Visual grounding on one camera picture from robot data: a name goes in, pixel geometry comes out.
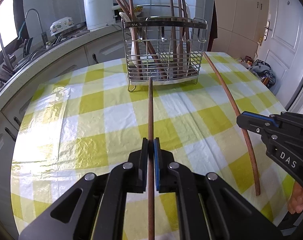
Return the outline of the person's right hand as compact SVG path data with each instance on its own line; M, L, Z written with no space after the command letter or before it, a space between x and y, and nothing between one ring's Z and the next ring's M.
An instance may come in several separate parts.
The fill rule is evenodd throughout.
M288 202L288 211L292 215L303 211L303 187L301 187L298 182L294 183L292 194Z

